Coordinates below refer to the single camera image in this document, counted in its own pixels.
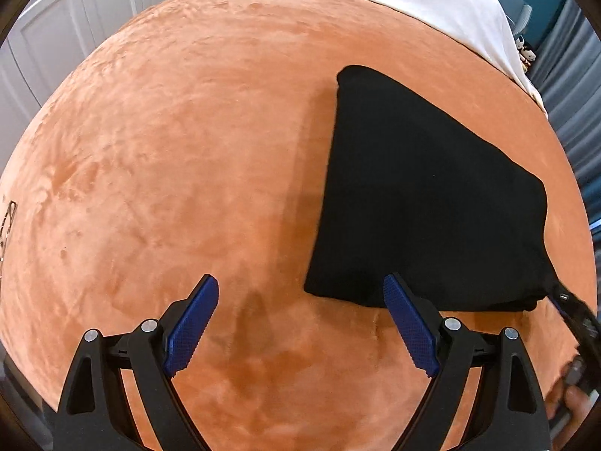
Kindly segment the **person's right hand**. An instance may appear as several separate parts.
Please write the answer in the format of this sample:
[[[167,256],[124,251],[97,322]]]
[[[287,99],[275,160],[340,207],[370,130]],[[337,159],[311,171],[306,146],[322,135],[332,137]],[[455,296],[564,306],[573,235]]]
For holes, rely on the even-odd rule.
[[[590,398],[581,389],[575,386],[566,386],[563,380],[557,380],[545,398],[547,418],[554,418],[561,402],[571,413],[571,418],[563,430],[552,439],[553,451],[561,450],[575,435],[593,406]]]

